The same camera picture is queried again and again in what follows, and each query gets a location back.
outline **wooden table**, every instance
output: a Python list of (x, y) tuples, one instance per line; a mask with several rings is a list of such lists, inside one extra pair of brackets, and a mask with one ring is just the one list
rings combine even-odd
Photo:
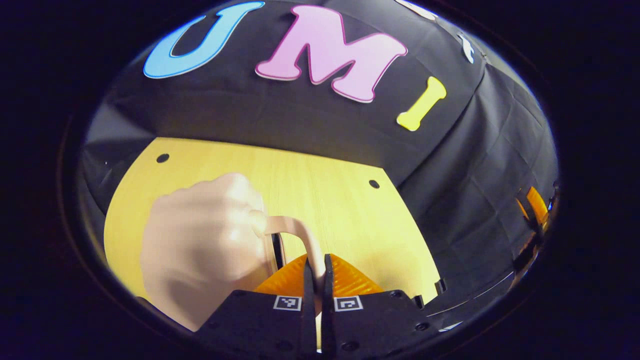
[[(158, 156), (169, 158), (159, 163)], [(156, 138), (122, 178), (111, 200), (104, 247), (111, 270), (134, 294), (147, 297), (141, 241), (152, 203), (161, 195), (229, 173), (244, 174), (269, 215), (306, 223), (324, 253), (345, 259), (384, 290), (402, 289), (424, 302), (440, 276), (402, 198), (382, 168), (297, 152), (231, 143)], [(369, 181), (374, 180), (379, 188)], [(305, 253), (283, 234), (285, 261)]]

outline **pink letter m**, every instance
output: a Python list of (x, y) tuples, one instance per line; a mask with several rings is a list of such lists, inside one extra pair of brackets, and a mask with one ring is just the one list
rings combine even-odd
[(386, 69), (398, 56), (407, 54), (404, 44), (383, 33), (345, 43), (342, 16), (334, 10), (299, 5), (291, 12), (297, 18), (271, 59), (255, 67), (256, 74), (263, 78), (298, 79), (302, 70), (296, 62), (308, 48), (311, 83), (318, 85), (350, 65), (344, 76), (332, 81), (333, 90), (355, 101), (371, 102), (376, 97), (373, 89)]

